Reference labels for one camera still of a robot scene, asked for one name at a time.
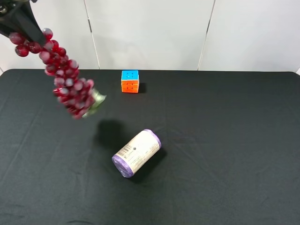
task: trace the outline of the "orange cube face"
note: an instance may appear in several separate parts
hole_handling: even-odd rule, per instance
[[[121,87],[122,92],[138,93],[139,91],[139,75],[137,70],[122,71]]]

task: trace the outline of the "barcode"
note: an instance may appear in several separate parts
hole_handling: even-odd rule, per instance
[[[125,150],[125,151],[129,152],[129,150],[130,150],[130,146],[125,146],[125,147],[123,148],[123,150]]]

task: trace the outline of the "black table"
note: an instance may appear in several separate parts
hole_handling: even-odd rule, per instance
[[[42,70],[0,77],[0,225],[298,225],[300,77],[84,70],[107,99],[73,120]],[[163,148],[131,179],[111,157],[141,130]]]

